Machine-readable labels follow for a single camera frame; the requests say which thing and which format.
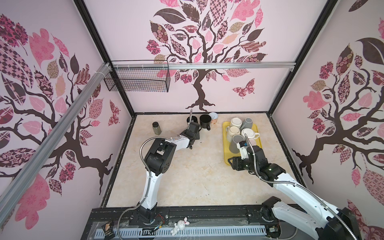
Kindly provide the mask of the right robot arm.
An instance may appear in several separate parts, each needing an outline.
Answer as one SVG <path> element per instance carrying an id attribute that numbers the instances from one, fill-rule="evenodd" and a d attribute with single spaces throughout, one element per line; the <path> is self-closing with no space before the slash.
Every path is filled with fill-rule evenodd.
<path id="1" fill-rule="evenodd" d="M 362 238 L 355 214 L 348 208 L 337 208 L 298 183 L 277 164 L 269 163 L 263 149 L 251 145 L 247 137 L 232 143 L 239 157 L 228 160 L 236 171 L 247 171 L 293 200 L 293 208 L 277 197 L 262 203 L 261 217 L 266 222 L 281 220 L 296 227 L 315 240 L 360 240 Z"/>

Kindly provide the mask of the all black mug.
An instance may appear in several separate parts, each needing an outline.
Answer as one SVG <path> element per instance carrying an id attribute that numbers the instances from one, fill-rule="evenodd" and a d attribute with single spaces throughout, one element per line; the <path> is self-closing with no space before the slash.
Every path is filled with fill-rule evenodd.
<path id="1" fill-rule="evenodd" d="M 199 117 L 199 120 L 200 120 L 200 125 L 201 125 L 202 129 L 206 129 L 208 131 L 211 130 L 212 118 L 210 115 L 208 115 L 208 114 L 201 115 Z"/>

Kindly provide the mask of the grey mug front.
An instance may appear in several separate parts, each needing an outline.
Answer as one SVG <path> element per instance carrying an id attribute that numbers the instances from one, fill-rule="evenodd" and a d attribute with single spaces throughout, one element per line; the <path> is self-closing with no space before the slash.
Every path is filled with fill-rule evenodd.
<path id="1" fill-rule="evenodd" d="M 239 143 L 244 141 L 244 137 L 241 136 L 241 135 L 234 135 L 232 137 L 232 141 L 230 143 L 230 146 L 229 146 L 229 150 L 231 153 L 233 154 L 238 154 L 240 152 L 240 149 L 239 149 Z"/>

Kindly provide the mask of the black mug white base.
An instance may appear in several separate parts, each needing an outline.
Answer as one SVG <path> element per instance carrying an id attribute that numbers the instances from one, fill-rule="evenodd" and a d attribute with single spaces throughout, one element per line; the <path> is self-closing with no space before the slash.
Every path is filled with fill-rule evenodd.
<path id="1" fill-rule="evenodd" d="M 197 123 L 198 123 L 198 118 L 197 118 L 196 116 L 188 117 L 188 118 L 187 118 L 187 124 L 189 124 L 189 123 L 191 123 L 191 122 L 197 124 Z"/>

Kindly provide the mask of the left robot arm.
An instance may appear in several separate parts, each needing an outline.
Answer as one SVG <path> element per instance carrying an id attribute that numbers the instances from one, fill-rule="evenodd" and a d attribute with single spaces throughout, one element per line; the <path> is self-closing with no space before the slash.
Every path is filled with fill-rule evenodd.
<path id="1" fill-rule="evenodd" d="M 145 225 L 151 225 L 156 218 L 158 204 L 158 191 L 163 175 L 170 168 L 176 151 L 192 149 L 196 140 L 200 139 L 201 126 L 193 121 L 193 112 L 190 111 L 188 126 L 177 137 L 152 137 L 140 147 L 140 158 L 146 172 L 146 185 L 139 203 L 128 208 L 120 215 L 119 220 L 127 212 L 137 211 L 139 220 Z"/>

